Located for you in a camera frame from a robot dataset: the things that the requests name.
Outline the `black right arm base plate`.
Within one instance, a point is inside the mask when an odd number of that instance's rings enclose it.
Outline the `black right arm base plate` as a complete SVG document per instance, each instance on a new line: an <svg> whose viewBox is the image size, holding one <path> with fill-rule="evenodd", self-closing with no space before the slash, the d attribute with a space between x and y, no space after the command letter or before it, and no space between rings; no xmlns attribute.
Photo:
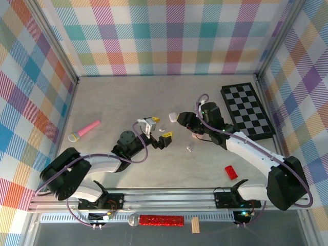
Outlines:
<svg viewBox="0 0 328 246"><path fill-rule="evenodd" d="M217 209L241 209L260 208L261 202L258 200L244 200L232 192L215 192L214 201Z"/></svg>

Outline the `pink toy microphone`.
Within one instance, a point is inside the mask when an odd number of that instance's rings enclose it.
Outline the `pink toy microphone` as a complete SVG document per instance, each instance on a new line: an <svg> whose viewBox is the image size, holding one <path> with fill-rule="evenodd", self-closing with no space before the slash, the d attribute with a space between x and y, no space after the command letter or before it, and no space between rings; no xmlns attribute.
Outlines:
<svg viewBox="0 0 328 246"><path fill-rule="evenodd" d="M68 140L70 142L76 142L78 141L82 136L84 136L86 133L94 129L100 124L99 120L94 121L93 123L81 128L80 130L76 132L72 132L71 134L68 135Z"/></svg>

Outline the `red toy brick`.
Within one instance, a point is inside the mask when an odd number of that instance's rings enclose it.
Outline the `red toy brick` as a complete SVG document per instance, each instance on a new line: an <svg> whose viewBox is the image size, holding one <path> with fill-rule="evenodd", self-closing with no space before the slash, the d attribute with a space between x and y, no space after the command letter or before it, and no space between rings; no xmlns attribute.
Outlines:
<svg viewBox="0 0 328 246"><path fill-rule="evenodd" d="M227 176L229 177L230 180L234 180L234 179L238 178L237 173L235 172L234 168L231 165L226 166L224 168L224 170L225 170L225 172L226 172L226 174L227 174Z"/></svg>

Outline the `black grey chessboard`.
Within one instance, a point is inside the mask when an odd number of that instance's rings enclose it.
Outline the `black grey chessboard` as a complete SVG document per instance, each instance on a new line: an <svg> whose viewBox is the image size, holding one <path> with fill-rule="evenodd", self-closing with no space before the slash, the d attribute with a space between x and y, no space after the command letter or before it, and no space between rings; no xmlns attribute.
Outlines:
<svg viewBox="0 0 328 246"><path fill-rule="evenodd" d="M223 86L221 95L234 126L251 140L268 139L276 134L251 83Z"/></svg>

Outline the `slotted metal strip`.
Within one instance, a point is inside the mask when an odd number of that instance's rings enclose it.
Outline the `slotted metal strip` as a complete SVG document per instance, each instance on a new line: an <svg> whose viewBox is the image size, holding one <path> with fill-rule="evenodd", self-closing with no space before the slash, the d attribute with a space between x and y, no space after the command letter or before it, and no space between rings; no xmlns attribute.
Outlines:
<svg viewBox="0 0 328 246"><path fill-rule="evenodd" d="M131 213L118 213L114 215L110 221L112 222L127 222ZM175 213L174 216L182 216L182 214ZM186 213L183 215L185 222L191 222L193 217L198 217L201 222L233 222L235 221L233 212L199 212ZM46 213L43 214L39 220L41 223L75 223L76 219L68 213Z"/></svg>

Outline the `red glitter microphone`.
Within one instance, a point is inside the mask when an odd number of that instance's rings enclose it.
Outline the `red glitter microphone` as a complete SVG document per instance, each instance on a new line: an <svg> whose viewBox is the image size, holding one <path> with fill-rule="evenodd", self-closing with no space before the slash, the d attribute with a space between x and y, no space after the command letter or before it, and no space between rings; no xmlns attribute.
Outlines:
<svg viewBox="0 0 328 246"><path fill-rule="evenodd" d="M128 218L129 225L155 226L155 227L182 227L185 224L183 216L174 215L138 215L131 214Z"/></svg>

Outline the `aluminium mounting rail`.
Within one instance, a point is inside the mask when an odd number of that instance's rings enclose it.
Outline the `aluminium mounting rail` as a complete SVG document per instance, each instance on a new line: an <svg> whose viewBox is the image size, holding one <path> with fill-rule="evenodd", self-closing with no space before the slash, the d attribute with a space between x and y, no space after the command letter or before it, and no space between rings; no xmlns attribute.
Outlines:
<svg viewBox="0 0 328 246"><path fill-rule="evenodd" d="M252 209L217 209L214 201L215 188L177 189L109 189L109 193L123 193L124 204L117 212L194 212L194 211L251 211ZM216 192L229 192L217 189ZM105 210L79 210L79 200L69 199L73 212L105 213Z"/></svg>

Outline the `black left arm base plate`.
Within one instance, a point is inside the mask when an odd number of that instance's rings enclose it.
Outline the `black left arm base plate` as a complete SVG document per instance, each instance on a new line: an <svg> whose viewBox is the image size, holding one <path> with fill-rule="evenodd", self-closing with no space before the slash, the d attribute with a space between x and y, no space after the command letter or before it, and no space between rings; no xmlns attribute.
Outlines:
<svg viewBox="0 0 328 246"><path fill-rule="evenodd" d="M79 199L79 210L121 210L124 204L123 193L102 194L95 202Z"/></svg>

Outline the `aluminium side rail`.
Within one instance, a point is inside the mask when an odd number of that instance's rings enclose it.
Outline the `aluminium side rail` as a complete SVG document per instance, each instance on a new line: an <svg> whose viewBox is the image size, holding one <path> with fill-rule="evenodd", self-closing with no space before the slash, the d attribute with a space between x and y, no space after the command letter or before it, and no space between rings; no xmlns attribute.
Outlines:
<svg viewBox="0 0 328 246"><path fill-rule="evenodd" d="M275 130L275 134L272 137L275 152L277 154L283 155L284 157L287 157L287 154L285 153L285 151L282 148L280 138L279 138L279 135L278 135L278 130L276 129L276 125L274 123L274 119L273 119L273 116L272 116L272 113L271 113L271 109L270 109L268 100L266 99L264 90L263 90L263 88L260 84L260 81L258 80L258 78L256 76L254 76L254 83L255 83L255 86L256 86L256 89L257 89L258 96L261 99L263 107L264 107L264 109L265 109L265 111L268 115L268 118L269 118L274 130Z"/></svg>
<svg viewBox="0 0 328 246"><path fill-rule="evenodd" d="M66 128L77 88L78 85L75 85L70 102L68 103L63 130L59 135L59 142L55 149L54 158L39 176L41 181L44 182L41 189L46 189L49 194L54 195L58 200L65 200L72 195L82 179L80 174L77 176L77 181L72 179L73 175L78 174L79 166L82 163L81 159L77 156L77 151L73 147L69 147L63 153L60 153L63 141L67 138Z"/></svg>

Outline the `aluminium frame post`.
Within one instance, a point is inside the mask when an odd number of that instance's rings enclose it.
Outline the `aluminium frame post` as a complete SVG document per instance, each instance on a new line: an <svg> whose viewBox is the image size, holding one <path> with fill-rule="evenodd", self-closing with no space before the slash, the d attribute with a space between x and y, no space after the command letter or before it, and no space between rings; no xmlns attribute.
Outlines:
<svg viewBox="0 0 328 246"><path fill-rule="evenodd" d="M44 36L49 42L50 46L53 48L55 54L63 65L63 68L68 73L68 76L77 85L79 78L75 72L73 66L71 65L69 58L67 57L64 49L62 48L58 38L56 37L49 21L47 20L43 10L38 4L37 0L24 0L28 9L30 10L33 17L36 19L37 24L41 28Z"/></svg>
<svg viewBox="0 0 328 246"><path fill-rule="evenodd" d="M275 26L275 30L272 34L272 37L269 40L266 50L263 53L260 63L258 65L257 72L255 73L256 79L258 81L261 81L264 78L264 75L270 64L272 63L274 56L276 55L280 46L285 40L305 2L306 0L288 1L288 4L285 7L283 13L281 14L277 25Z"/></svg>

